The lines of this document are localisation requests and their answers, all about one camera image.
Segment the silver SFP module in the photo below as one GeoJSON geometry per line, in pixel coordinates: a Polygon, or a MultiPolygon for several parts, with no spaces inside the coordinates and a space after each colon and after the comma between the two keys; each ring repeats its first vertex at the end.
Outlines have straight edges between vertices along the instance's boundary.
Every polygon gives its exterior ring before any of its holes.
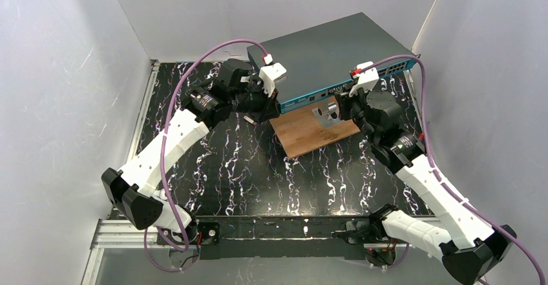
{"type": "Polygon", "coordinates": [[[252,124],[252,125],[255,124],[255,121],[252,120],[249,116],[244,116],[244,119],[245,119],[248,123],[250,123],[250,124],[252,124]]]}

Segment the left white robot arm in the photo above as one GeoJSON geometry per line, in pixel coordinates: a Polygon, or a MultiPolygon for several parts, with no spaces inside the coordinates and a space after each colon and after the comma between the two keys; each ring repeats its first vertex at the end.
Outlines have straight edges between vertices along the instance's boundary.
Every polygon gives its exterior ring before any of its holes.
{"type": "Polygon", "coordinates": [[[170,113],[167,127],[139,154],[121,168],[102,173],[109,202],[136,229],[156,226],[184,233],[192,216],[158,194],[159,184],[167,183],[168,170],[233,112],[248,113],[259,123],[279,117],[276,86],[286,76],[280,63],[271,62],[254,72],[245,61],[223,62],[217,76],[188,92],[180,108],[170,113]]]}

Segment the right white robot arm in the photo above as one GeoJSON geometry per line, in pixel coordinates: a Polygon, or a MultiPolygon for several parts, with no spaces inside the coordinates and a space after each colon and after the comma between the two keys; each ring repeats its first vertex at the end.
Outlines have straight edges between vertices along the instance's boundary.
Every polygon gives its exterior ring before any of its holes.
{"type": "Polygon", "coordinates": [[[353,224],[346,237],[366,233],[408,242],[438,259],[461,284],[475,284],[505,258],[516,240],[514,230],[489,224],[450,194],[452,184],[435,173],[422,139],[401,125],[403,109],[389,92],[359,89],[335,99],[340,119],[356,124],[377,161],[411,187],[442,223],[428,224],[386,204],[353,224]]]}

